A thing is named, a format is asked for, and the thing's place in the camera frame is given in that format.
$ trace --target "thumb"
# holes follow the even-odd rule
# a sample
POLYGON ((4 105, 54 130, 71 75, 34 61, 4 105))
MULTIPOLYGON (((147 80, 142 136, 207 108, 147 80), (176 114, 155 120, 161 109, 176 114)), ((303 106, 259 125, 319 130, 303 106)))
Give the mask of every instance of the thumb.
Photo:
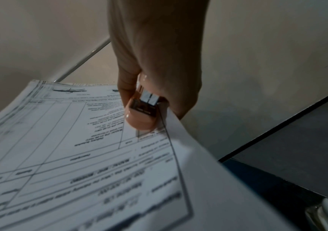
POLYGON ((137 76, 139 73, 127 72, 121 66, 118 66, 117 88, 121 95, 123 106, 126 107, 130 98, 136 92, 137 76))

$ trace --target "form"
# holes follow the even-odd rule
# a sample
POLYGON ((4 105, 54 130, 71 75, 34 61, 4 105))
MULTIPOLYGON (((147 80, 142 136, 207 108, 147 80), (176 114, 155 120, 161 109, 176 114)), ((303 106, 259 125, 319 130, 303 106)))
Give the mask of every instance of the form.
POLYGON ((116 86, 32 81, 0 112, 0 230, 227 226, 292 229, 166 105, 157 129, 137 132, 116 86))

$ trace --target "white object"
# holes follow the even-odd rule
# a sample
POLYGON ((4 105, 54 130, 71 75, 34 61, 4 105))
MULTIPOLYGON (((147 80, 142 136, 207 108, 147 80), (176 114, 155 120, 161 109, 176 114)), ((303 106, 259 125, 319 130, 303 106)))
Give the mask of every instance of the white object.
POLYGON ((33 81, 0 112, 0 230, 293 228, 165 105, 125 123, 115 86, 33 81))

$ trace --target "hand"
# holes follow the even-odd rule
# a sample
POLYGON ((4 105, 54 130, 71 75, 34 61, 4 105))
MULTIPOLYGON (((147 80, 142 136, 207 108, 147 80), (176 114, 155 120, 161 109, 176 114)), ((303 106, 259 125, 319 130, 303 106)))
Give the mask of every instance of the hand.
POLYGON ((208 0, 110 0, 108 23, 124 106, 140 72, 150 91, 181 119, 201 88, 201 44, 208 0))

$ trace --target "paper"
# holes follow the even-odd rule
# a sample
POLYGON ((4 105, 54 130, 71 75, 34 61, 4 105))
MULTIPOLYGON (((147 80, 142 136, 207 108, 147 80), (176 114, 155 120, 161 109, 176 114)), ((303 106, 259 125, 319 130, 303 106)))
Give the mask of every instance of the paper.
POLYGON ((124 119, 115 86, 32 81, 0 112, 0 230, 291 230, 160 108, 124 119))

